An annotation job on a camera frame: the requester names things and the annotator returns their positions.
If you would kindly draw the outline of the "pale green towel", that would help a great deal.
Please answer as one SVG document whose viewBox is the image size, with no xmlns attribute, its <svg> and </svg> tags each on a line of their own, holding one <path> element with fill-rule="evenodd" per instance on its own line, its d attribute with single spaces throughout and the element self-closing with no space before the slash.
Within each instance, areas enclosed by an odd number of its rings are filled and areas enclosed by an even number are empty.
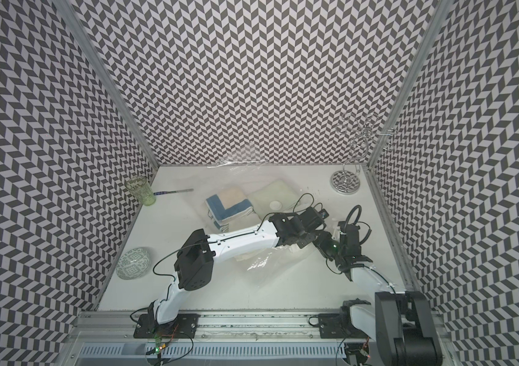
<svg viewBox="0 0 519 366">
<path fill-rule="evenodd" d="M 299 194 L 285 181 L 276 180 L 250 194 L 248 199 L 255 213 L 263 216 L 270 212 L 291 210 L 299 199 Z"/>
</svg>

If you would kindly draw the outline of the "blue and beige towel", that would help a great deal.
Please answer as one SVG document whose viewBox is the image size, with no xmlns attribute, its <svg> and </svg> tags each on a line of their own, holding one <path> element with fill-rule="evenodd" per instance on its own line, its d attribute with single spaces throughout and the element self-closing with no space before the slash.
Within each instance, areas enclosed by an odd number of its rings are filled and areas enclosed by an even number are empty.
<svg viewBox="0 0 519 366">
<path fill-rule="evenodd" d="M 230 223 L 253 213 L 253 206 L 238 187 L 230 187 L 205 199 L 207 215 L 222 233 L 229 230 Z"/>
</svg>

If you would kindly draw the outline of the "clear plastic vacuum bag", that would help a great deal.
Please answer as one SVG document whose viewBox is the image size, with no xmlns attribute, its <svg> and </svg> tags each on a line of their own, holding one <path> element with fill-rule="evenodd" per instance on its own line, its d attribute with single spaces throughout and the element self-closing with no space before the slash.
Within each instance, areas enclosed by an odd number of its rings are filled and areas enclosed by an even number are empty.
<svg viewBox="0 0 519 366">
<path fill-rule="evenodd" d="M 326 224 L 320 214 L 301 222 L 314 210 L 312 195 L 255 146 L 219 153 L 195 183 L 196 212 L 220 247 L 216 263 L 235 265 L 249 285 L 273 285 L 315 253 Z"/>
</svg>

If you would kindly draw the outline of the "white towel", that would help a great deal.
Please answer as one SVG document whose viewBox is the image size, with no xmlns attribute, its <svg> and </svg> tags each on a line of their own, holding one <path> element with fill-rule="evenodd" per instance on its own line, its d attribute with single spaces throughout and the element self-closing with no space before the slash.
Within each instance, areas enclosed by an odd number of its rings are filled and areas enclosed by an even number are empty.
<svg viewBox="0 0 519 366">
<path fill-rule="evenodd" d="M 278 246 L 270 249 L 258 249 L 251 253 L 235 257 L 246 266 L 248 271 L 273 270 L 288 265 L 295 265 L 302 260 L 301 250 L 296 246 Z"/>
</svg>

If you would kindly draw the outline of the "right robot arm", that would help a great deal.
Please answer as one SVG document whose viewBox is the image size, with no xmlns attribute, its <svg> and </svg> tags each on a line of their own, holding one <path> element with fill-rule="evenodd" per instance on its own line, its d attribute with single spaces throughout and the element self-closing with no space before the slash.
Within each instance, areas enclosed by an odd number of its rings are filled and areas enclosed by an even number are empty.
<svg viewBox="0 0 519 366">
<path fill-rule="evenodd" d="M 369 358 L 374 342 L 384 365 L 441 365 L 443 353 L 430 304 L 419 291 L 400 290 L 375 268 L 362 253 L 363 240 L 358 224 L 341 222 L 339 238 L 324 230 L 313 242 L 335 273 L 345 276 L 367 294 L 367 299 L 345 300 L 335 314 L 318 314 L 308 323 L 322 339 L 346 342 L 349 354 L 360 365 Z"/>
</svg>

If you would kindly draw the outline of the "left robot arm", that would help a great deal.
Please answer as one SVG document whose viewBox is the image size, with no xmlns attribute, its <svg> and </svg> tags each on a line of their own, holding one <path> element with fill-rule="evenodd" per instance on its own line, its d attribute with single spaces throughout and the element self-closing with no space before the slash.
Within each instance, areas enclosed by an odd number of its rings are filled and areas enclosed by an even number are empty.
<svg viewBox="0 0 519 366">
<path fill-rule="evenodd" d="M 280 246 L 304 248 L 325 232 L 328 212 L 307 207 L 299 212 L 269 213 L 260 224 L 226 234 L 195 230 L 175 256 L 174 273 L 166 291 L 147 308 L 154 326 L 171 323 L 192 291 L 208 285 L 214 266 L 258 250 Z"/>
</svg>

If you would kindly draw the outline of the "green glass cup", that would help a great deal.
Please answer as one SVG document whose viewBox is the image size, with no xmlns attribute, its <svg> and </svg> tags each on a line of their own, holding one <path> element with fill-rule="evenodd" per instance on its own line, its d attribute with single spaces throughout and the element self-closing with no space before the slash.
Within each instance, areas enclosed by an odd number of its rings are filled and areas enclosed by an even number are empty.
<svg viewBox="0 0 519 366">
<path fill-rule="evenodd" d="M 143 206 L 151 206 L 156 202 L 156 197 L 150 187 L 149 181 L 143 176 L 130 178 L 125 182 L 125 188 Z"/>
</svg>

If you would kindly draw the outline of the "patterned plate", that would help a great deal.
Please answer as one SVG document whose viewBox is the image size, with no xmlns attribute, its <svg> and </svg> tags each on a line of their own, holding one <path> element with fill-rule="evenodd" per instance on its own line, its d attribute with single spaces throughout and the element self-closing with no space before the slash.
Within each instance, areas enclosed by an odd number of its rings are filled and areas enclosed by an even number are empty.
<svg viewBox="0 0 519 366">
<path fill-rule="evenodd" d="M 115 274 L 121 280 L 136 280 L 148 273 L 150 264 L 151 256 L 147 248 L 130 249 L 118 260 Z"/>
</svg>

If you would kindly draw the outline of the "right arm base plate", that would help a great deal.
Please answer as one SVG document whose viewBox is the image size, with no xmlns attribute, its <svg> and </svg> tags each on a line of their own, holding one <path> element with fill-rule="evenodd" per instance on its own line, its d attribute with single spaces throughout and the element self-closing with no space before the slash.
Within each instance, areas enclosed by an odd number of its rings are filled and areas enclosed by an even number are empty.
<svg viewBox="0 0 519 366">
<path fill-rule="evenodd" d="M 356 332 L 349 318 L 342 314 L 318 314 L 317 326 L 322 339 L 343 339 Z"/>
</svg>

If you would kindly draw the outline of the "purple handled utensil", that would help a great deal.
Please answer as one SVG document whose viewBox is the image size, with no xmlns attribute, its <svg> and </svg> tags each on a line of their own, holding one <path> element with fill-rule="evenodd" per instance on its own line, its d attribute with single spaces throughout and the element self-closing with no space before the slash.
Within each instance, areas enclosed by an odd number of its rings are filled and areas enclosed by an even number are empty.
<svg viewBox="0 0 519 366">
<path fill-rule="evenodd" d="M 193 191 L 194 191 L 193 188 L 186 188 L 186 189 L 171 190 L 171 191 L 158 191 L 158 192 L 154 192 L 153 194 L 155 196 L 160 196 L 160 195 L 172 195 L 172 194 L 188 193 L 188 192 L 193 192 Z"/>
</svg>

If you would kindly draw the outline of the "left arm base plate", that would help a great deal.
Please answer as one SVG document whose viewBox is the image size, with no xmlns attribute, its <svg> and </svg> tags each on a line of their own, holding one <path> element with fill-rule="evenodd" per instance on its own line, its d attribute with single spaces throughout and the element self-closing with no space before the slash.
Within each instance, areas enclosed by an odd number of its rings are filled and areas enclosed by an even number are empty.
<svg viewBox="0 0 519 366">
<path fill-rule="evenodd" d="M 141 314 L 134 330 L 134 339 L 187 339 L 195 338 L 199 314 L 179 314 L 175 320 L 159 325 L 153 316 Z"/>
</svg>

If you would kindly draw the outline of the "aluminium front rail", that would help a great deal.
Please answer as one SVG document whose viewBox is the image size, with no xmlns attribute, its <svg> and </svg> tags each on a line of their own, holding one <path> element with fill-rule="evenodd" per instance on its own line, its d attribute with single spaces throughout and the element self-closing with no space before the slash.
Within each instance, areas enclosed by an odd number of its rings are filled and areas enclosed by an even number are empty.
<svg viewBox="0 0 519 366">
<path fill-rule="evenodd" d="M 135 342 L 137 320 L 146 311 L 82 312 L 73 323 L 71 339 Z M 282 340 L 320 340 L 318 314 L 340 314 L 338 310 L 283 310 L 283 311 L 219 311 L 193 310 L 179 314 L 199 314 L 198 329 L 193 340 L 215 342 L 260 342 Z M 368 335 L 358 329 L 348 339 L 365 339 Z"/>
</svg>

